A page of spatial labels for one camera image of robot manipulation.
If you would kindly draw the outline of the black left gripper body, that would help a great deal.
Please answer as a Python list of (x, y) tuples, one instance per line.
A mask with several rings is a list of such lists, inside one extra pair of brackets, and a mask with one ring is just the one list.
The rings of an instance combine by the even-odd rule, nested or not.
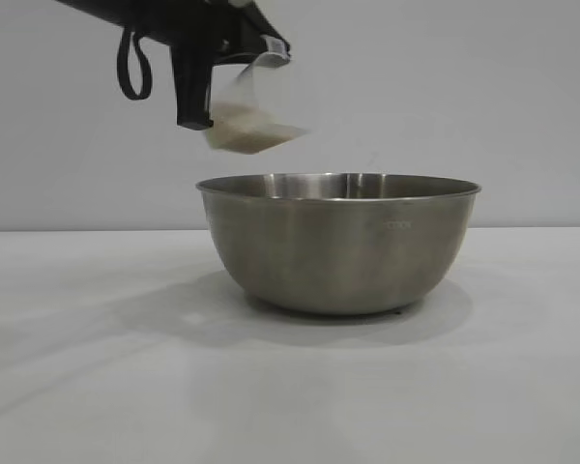
[(214, 65), (249, 64), (265, 51), (290, 55), (258, 1), (168, 1), (171, 60), (209, 58)]

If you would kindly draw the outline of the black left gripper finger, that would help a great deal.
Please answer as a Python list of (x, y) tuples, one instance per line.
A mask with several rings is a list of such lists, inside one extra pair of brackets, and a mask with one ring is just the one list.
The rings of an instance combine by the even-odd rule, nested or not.
[(210, 50), (186, 45), (170, 48), (177, 124), (192, 131), (205, 131), (213, 125), (210, 91), (213, 54)]

